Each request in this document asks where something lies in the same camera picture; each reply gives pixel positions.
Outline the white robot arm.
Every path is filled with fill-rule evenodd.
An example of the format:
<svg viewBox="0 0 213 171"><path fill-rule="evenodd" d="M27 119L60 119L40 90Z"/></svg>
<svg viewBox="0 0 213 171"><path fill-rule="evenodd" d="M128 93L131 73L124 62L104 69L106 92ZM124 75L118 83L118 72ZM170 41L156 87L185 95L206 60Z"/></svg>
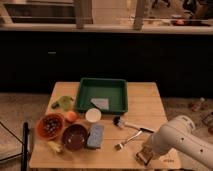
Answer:
<svg viewBox="0 0 213 171"><path fill-rule="evenodd" d="M194 130L194 122L185 115L179 115L151 134L143 146L157 156L165 155L174 148L213 170L213 144L194 136Z"/></svg>

